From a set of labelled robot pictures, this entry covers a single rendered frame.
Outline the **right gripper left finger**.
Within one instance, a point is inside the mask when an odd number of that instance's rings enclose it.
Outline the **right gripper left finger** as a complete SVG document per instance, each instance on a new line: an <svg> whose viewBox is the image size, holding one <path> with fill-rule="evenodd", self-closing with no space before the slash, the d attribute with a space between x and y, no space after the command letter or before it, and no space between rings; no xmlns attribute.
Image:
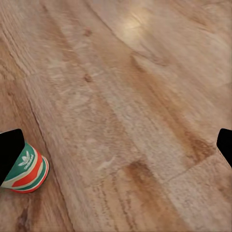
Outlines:
<svg viewBox="0 0 232 232"><path fill-rule="evenodd" d="M25 147L21 129L0 133L0 186Z"/></svg>

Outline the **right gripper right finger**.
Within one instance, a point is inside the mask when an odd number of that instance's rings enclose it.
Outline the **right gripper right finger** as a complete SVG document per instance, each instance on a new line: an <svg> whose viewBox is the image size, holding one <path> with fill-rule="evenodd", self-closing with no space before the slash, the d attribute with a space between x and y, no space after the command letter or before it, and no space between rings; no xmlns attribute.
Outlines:
<svg viewBox="0 0 232 232"><path fill-rule="evenodd" d="M217 147L232 167L232 130L222 128L218 134Z"/></svg>

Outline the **gym shoe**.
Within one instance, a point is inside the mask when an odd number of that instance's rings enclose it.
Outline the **gym shoe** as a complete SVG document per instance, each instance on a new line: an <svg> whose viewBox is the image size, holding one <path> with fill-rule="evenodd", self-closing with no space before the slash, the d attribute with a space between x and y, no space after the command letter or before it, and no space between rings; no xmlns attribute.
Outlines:
<svg viewBox="0 0 232 232"><path fill-rule="evenodd" d="M41 188L50 172L49 161L25 142L25 147L1 187L17 193L33 193Z"/></svg>

